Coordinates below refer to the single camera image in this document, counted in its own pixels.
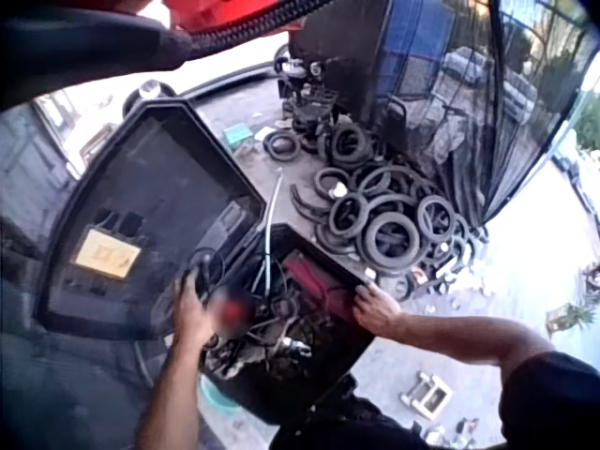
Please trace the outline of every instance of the open lid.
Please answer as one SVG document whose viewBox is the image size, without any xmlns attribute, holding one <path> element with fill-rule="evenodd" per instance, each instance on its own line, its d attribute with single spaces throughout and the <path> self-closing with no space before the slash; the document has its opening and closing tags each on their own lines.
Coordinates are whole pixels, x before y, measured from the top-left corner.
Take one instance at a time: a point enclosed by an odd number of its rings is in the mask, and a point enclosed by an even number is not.
<svg viewBox="0 0 600 450">
<path fill-rule="evenodd" d="M 93 338 L 164 336 L 171 282 L 194 250 L 212 248 L 228 264 L 264 208 L 185 100 L 144 102 L 99 151 L 56 223 L 37 318 Z"/>
</svg>

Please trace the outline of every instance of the forearm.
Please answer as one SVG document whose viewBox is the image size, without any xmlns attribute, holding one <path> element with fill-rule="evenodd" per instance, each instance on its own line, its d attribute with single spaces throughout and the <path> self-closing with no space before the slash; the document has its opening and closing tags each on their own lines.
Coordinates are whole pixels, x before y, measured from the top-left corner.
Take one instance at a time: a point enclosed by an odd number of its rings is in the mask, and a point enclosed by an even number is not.
<svg viewBox="0 0 600 450">
<path fill-rule="evenodd" d="M 200 353 L 175 342 L 136 438 L 141 450 L 195 449 L 199 420 L 196 380 Z"/>
<path fill-rule="evenodd" d="M 549 342 L 525 325 L 490 317 L 400 314 L 388 337 L 466 364 L 499 366 L 502 381 L 524 360 L 553 350 Z"/>
</svg>

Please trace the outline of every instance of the car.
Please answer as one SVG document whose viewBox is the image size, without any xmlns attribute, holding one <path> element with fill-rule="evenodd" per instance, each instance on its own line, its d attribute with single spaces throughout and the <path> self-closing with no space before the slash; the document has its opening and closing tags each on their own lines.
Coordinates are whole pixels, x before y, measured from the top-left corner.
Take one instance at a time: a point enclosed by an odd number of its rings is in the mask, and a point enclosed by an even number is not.
<svg viewBox="0 0 600 450">
<path fill-rule="evenodd" d="M 524 124 L 532 116 L 537 89 L 525 77 L 507 68 L 504 74 L 504 111 L 516 122 Z"/>
<path fill-rule="evenodd" d="M 490 67 L 490 60 L 469 47 L 459 47 L 448 52 L 442 60 L 442 70 L 473 86 L 486 78 Z"/>
</svg>

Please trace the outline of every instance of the black shirt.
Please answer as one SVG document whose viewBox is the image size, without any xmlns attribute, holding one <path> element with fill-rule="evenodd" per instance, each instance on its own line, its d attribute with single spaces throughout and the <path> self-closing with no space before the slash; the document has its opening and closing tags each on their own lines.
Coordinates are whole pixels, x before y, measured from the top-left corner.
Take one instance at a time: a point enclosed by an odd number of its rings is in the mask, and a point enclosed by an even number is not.
<svg viewBox="0 0 600 450">
<path fill-rule="evenodd" d="M 298 429 L 282 429 L 271 448 L 429 449 L 420 437 L 376 407 L 367 406 L 367 416 L 368 420 L 313 420 Z M 510 449 L 599 448 L 600 374 L 564 353 L 535 356 L 517 367 L 505 383 L 500 417 Z"/>
</svg>

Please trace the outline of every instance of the concrete ground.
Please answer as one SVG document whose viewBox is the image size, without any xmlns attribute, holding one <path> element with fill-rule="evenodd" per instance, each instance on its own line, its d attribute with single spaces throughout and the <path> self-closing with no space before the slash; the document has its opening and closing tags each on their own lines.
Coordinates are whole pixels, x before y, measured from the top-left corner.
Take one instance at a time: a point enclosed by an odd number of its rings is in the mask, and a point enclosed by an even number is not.
<svg viewBox="0 0 600 450">
<path fill-rule="evenodd" d="M 258 92 L 260 103 L 254 97 Z M 219 101 L 205 101 L 197 110 L 220 136 L 225 128 L 240 122 L 254 132 L 265 125 L 272 127 L 275 118 L 279 118 L 280 103 L 273 81 L 267 81 Z M 239 150 L 235 157 L 250 181 L 268 198 L 275 183 L 275 176 L 268 174 L 275 173 L 278 165 L 259 144 Z M 309 238 L 312 225 L 299 217 L 290 204 L 289 185 L 296 183 L 303 197 L 318 203 L 312 190 L 312 174 L 321 166 L 318 159 L 307 154 L 286 164 L 276 207 L 276 221 L 291 223 Z M 593 220 L 584 212 L 568 180 L 548 163 L 487 227 L 490 242 L 479 255 L 476 270 L 487 295 L 463 289 L 447 296 L 421 297 L 403 307 L 415 314 L 423 314 L 426 306 L 433 305 L 436 315 L 512 318 L 547 335 L 546 312 L 576 301 L 579 270 L 600 256 Z M 345 261 L 357 268 L 354 261 Z M 559 350 L 600 368 L 600 334 L 594 333 L 598 328 L 600 325 L 590 330 L 569 330 L 556 334 L 553 340 Z M 418 370 L 438 375 L 454 391 L 434 422 L 407 409 L 398 398 L 414 384 Z M 445 356 L 376 339 L 352 368 L 352 374 L 359 382 L 357 394 L 369 398 L 405 427 L 414 420 L 424 428 L 441 424 L 448 430 L 446 438 L 452 440 L 452 430 L 460 419 L 479 418 L 473 434 L 477 446 L 503 441 L 498 416 L 500 373 L 496 368 L 466 366 Z M 223 415 L 203 397 L 200 407 L 206 422 L 227 448 L 266 448 L 277 431 L 244 411 Z"/>
</svg>

